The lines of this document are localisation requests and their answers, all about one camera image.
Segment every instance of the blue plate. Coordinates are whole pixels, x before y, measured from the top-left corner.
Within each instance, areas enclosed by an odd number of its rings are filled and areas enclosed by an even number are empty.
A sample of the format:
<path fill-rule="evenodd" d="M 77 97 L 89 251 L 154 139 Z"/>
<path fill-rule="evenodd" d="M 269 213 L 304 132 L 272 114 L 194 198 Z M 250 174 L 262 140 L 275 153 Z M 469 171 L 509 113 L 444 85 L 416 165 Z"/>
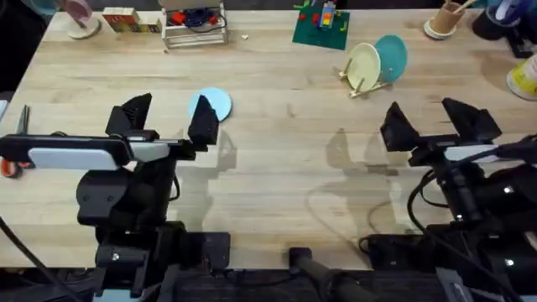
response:
<path fill-rule="evenodd" d="M 188 114 L 190 117 L 194 115 L 194 110 L 198 104 L 198 99 L 203 95 L 207 98 L 211 107 L 216 111 L 218 121 L 221 122 L 232 111 L 232 99 L 227 92 L 220 88 L 210 87 L 204 88 L 196 92 L 188 103 Z"/>
<path fill-rule="evenodd" d="M 408 62 L 409 55 L 403 40 L 394 34 L 388 34 L 377 41 L 375 48 L 380 56 L 380 81 L 395 82 L 404 73 Z"/>

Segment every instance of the cup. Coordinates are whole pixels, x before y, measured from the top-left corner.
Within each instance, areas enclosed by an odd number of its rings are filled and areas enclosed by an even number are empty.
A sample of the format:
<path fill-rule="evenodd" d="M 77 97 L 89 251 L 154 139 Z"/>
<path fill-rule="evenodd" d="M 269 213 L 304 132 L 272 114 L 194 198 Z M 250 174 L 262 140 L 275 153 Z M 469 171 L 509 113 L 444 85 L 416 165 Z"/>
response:
<path fill-rule="evenodd" d="M 449 2 L 444 3 L 442 7 L 438 10 L 435 18 L 430 21 L 430 28 L 437 32 L 438 34 L 448 34 L 455 27 L 464 15 L 464 9 L 459 13 L 455 12 L 461 4 Z"/>

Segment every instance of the cable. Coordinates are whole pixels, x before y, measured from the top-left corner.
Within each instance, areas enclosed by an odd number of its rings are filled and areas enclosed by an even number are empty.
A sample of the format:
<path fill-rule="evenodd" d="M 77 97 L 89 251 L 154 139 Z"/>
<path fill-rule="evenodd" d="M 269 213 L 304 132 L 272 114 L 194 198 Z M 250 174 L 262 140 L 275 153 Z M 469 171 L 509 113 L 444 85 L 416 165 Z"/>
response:
<path fill-rule="evenodd" d="M 65 295 L 73 299 L 75 302 L 83 302 L 82 298 L 78 296 L 75 291 L 67 287 L 64 283 L 62 283 L 45 265 L 32 253 L 28 248 L 18 239 L 18 237 L 13 233 L 11 228 L 9 228 L 8 224 L 2 219 L 0 216 L 0 229 L 2 229 L 2 232 L 6 234 L 6 237 L 11 240 L 11 242 L 15 245 L 15 247 L 18 248 L 18 250 L 21 251 L 21 253 L 26 256 L 26 258 L 35 265 L 36 268 L 38 268 L 41 273 L 44 274 L 44 276 L 50 280 L 58 289 L 61 289 L 61 291 L 64 292 Z"/>
<path fill-rule="evenodd" d="M 193 29 L 193 27 L 195 27 L 195 26 L 190 26 L 190 25 L 188 25 L 187 23 L 185 23 L 185 26 L 186 26 L 188 29 L 190 29 L 190 31 L 192 31 L 192 32 L 194 32 L 194 33 L 196 33 L 196 34 L 207 34 L 207 33 L 210 33 L 210 32 L 213 31 L 213 30 L 218 30 L 218 29 L 224 29 L 224 28 L 226 28 L 226 27 L 227 27 L 227 19 L 226 19 L 226 17 L 224 17 L 220 12 L 218 12 L 218 16 L 219 16 L 220 18 L 222 18 L 222 20 L 224 20 L 224 25 L 219 26 L 219 27 L 214 28 L 214 29 L 208 29 L 208 30 L 195 30 L 195 29 Z"/>
<path fill-rule="evenodd" d="M 174 197 L 170 197 L 169 201 L 174 201 L 174 200 L 179 199 L 180 189 L 179 189 L 179 180 L 177 180 L 177 175 L 174 176 L 174 186 L 175 186 L 175 190 L 177 191 L 177 194 Z"/>
<path fill-rule="evenodd" d="M 267 283 L 258 283 L 258 284 L 245 284 L 241 281 L 239 281 L 240 279 L 237 278 L 237 280 L 232 280 L 229 278 L 228 274 L 230 272 L 235 272 L 233 269 L 228 269 L 224 272 L 222 272 L 222 275 L 224 276 L 224 279 L 233 284 L 234 286 L 237 286 L 237 287 L 245 287 L 245 288 L 259 288 L 259 287 L 270 287 L 270 286 L 276 286 L 276 285 L 280 285 L 280 284 L 284 284 L 284 283 L 288 283 L 290 281 L 293 281 L 295 280 L 298 275 L 297 274 L 291 274 L 289 277 L 285 278 L 285 279 L 281 279 L 281 280 L 278 280 L 278 281 L 273 281 L 273 282 L 267 282 Z"/>
<path fill-rule="evenodd" d="M 432 174 L 433 174 L 433 170 L 430 169 L 429 171 L 427 171 L 423 175 L 423 177 L 421 178 L 421 181 L 423 181 L 426 177 L 431 176 Z M 436 202 L 432 202 L 432 201 L 426 199 L 425 196 L 423 195 L 423 188 L 421 188 L 421 190 L 420 190 L 420 195 L 421 195 L 421 198 L 423 199 L 423 201 L 425 201 L 426 203 L 430 204 L 431 206 L 436 206 L 436 207 L 449 209 L 449 206 L 447 204 L 436 203 Z"/>
<path fill-rule="evenodd" d="M 440 173 L 438 174 L 431 174 L 430 176 L 428 177 L 425 177 L 423 178 L 423 180 L 412 190 L 412 192 L 410 193 L 410 196 L 409 196 L 409 199 L 408 199 L 408 202 L 407 202 L 407 211 L 409 213 L 409 218 L 410 220 L 428 237 L 430 237 L 431 239 L 433 239 L 436 243 L 440 244 L 442 247 L 444 247 L 445 249 L 447 249 L 448 251 L 454 253 L 455 255 L 457 255 L 459 258 L 462 258 L 464 260 L 466 260 L 468 263 L 470 263 L 471 265 L 473 265 L 477 270 L 481 271 L 481 273 L 483 273 L 484 275 L 486 275 L 491 281 L 493 281 L 494 283 L 496 283 L 503 291 L 505 294 L 507 294 L 507 296 L 509 297 L 509 299 L 512 301 L 512 302 L 523 302 L 522 299 L 519 297 L 519 295 L 517 293 L 514 292 L 513 289 L 511 289 L 509 286 L 507 286 L 506 284 L 503 283 L 502 280 L 498 279 L 493 273 L 491 273 L 488 269 L 484 268 L 481 264 L 479 263 L 476 263 L 473 259 L 469 258 L 468 256 L 466 256 L 465 254 L 459 252 L 456 248 L 454 248 L 451 244 L 449 244 L 448 242 L 445 242 L 444 240 L 440 239 L 438 236 L 436 236 L 435 234 L 433 234 L 432 232 L 430 232 L 429 230 L 427 230 L 425 227 L 423 227 L 423 225 L 418 221 L 418 219 L 416 218 L 416 216 L 414 215 L 414 210 L 412 208 L 412 205 L 414 204 L 414 200 L 415 200 L 415 197 L 418 195 L 418 193 L 420 192 L 420 190 L 423 190 L 423 188 L 429 184 L 432 180 L 434 180 L 435 178 L 437 178 L 439 175 L 442 175 L 444 174 L 448 169 L 454 169 L 454 168 L 458 168 L 464 164 L 468 164 L 468 163 L 471 163 L 472 161 L 474 160 L 477 160 L 477 159 L 482 159 L 484 157 L 487 157 L 487 156 L 490 156 L 490 155 L 494 155 L 495 153 L 497 152 L 496 149 L 492 149 L 492 150 L 487 150 L 487 151 L 484 151 L 484 152 L 481 152 L 479 154 L 474 154 L 474 155 L 471 155 L 467 158 L 464 158 L 462 160 L 459 160 L 459 161 L 456 161 L 454 163 L 452 163 L 452 165 L 450 165 L 447 169 L 445 170 L 442 170 Z"/>

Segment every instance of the wooden table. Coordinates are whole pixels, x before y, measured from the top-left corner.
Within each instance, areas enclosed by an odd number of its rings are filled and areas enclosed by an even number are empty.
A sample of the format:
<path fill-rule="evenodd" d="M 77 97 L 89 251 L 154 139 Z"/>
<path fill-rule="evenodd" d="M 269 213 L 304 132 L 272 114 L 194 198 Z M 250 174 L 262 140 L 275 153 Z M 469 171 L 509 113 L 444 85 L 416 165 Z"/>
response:
<path fill-rule="evenodd" d="M 378 128 L 391 102 L 423 133 L 454 131 L 444 96 L 488 108 L 505 132 L 500 141 L 537 130 L 537 105 L 505 86 L 517 63 L 506 42 L 472 34 L 478 11 L 468 12 L 450 39 L 432 41 L 421 27 L 434 13 L 352 12 L 347 49 L 385 34 L 399 35 L 409 49 L 409 66 L 394 87 L 354 100 L 333 70 L 343 67 L 344 52 L 291 43 L 297 11 L 229 12 L 229 45 L 169 54 L 157 34 L 114 34 L 106 24 L 97 36 L 74 41 L 63 30 L 68 17 L 58 13 L 0 132 L 12 133 L 28 104 L 33 134 L 105 135 L 112 106 L 151 92 L 146 128 L 178 138 L 190 122 L 190 96 L 221 87 L 233 99 L 221 147 L 180 164 L 182 196 L 168 218 L 190 231 L 230 232 L 234 268 L 285 268 L 285 251 L 295 246 L 311 247 L 333 268 L 367 268 L 357 239 L 411 228 L 405 198 L 425 171 L 406 167 L 406 154 L 385 151 Z M 76 221 L 83 174 L 39 169 L 21 180 L 0 179 L 0 215 L 49 266 L 94 264 L 93 229 Z M 433 185 L 426 194 L 443 199 Z M 416 212 L 425 224 L 449 219 L 423 202 Z M 28 265 L 0 237 L 0 266 Z"/>

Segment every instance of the black mount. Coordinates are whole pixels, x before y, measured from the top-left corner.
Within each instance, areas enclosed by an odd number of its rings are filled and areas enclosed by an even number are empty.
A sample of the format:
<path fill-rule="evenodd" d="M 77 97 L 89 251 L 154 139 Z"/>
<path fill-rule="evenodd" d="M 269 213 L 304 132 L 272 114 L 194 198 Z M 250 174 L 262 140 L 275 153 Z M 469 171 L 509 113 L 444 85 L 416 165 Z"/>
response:
<path fill-rule="evenodd" d="M 151 95 L 134 97 L 114 107 L 107 134 L 137 141 L 159 138 L 144 130 Z M 76 190 L 78 222 L 96 228 L 96 296 L 106 289 L 127 289 L 138 298 L 147 287 L 162 282 L 168 266 L 224 269 L 229 262 L 230 235 L 226 232 L 188 233 L 182 222 L 166 222 L 175 165 L 194 160 L 196 151 L 216 144 L 218 120 L 209 101 L 200 96 L 189 127 L 190 140 L 169 141 L 169 155 L 134 171 L 88 171 Z"/>
<path fill-rule="evenodd" d="M 487 110 L 445 98 L 442 101 L 457 134 L 421 136 L 395 102 L 380 128 L 389 152 L 412 153 L 411 166 L 430 166 L 454 221 L 427 230 L 491 270 L 520 294 L 536 294 L 537 252 L 526 232 L 537 230 L 537 169 L 530 164 L 489 176 L 475 163 L 458 168 L 444 152 L 450 147 L 492 144 L 501 135 Z M 498 156 L 534 163 L 534 138 L 502 146 Z M 434 273 L 455 269 L 465 285 L 498 293 L 498 286 L 472 265 L 421 235 L 371 235 L 368 255 L 374 269 L 415 269 Z"/>
<path fill-rule="evenodd" d="M 321 301 L 374 302 L 378 297 L 358 285 L 345 271 L 329 269 L 313 260 L 307 247 L 289 249 L 289 271 L 305 274 L 315 285 Z"/>

